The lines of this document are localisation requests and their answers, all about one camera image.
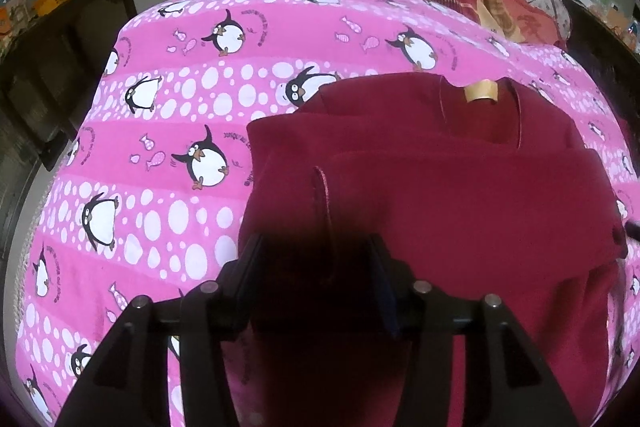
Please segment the maroon small garment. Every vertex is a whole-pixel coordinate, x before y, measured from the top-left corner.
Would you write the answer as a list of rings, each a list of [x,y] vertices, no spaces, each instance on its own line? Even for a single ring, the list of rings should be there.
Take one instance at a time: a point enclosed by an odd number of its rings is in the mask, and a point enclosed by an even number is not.
[[[376,233],[445,291],[503,297],[588,425],[608,370],[623,221],[573,119],[521,83],[497,88],[469,101],[430,74],[349,79],[252,122],[239,239]]]

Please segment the dark wooden headboard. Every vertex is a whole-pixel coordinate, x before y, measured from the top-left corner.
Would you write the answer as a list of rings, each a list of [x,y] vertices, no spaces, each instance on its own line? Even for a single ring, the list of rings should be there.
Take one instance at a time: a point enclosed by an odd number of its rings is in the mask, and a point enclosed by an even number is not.
[[[607,86],[638,100],[639,57],[579,0],[562,2],[570,14],[570,53]]]

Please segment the pink penguin bed sheet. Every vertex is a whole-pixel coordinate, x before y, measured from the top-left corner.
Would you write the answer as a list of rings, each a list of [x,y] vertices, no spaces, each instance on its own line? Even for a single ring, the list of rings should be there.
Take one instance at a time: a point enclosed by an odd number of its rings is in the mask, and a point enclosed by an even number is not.
[[[323,86],[430,74],[469,101],[508,78],[573,119],[623,223],[639,171],[605,96],[555,46],[515,43],[425,0],[174,0],[119,33],[70,158],[26,246],[16,369],[52,425],[107,329],[140,293],[176,297],[239,256],[254,187],[248,126]],[[608,293],[608,370],[596,415],[639,360],[639,245]]]

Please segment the dark wooden side table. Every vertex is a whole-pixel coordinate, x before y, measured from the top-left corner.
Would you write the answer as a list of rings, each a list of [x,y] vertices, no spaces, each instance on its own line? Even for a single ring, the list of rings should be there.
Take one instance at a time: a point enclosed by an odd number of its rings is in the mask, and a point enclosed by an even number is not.
[[[73,141],[134,0],[66,0],[1,59],[1,130],[51,168]]]

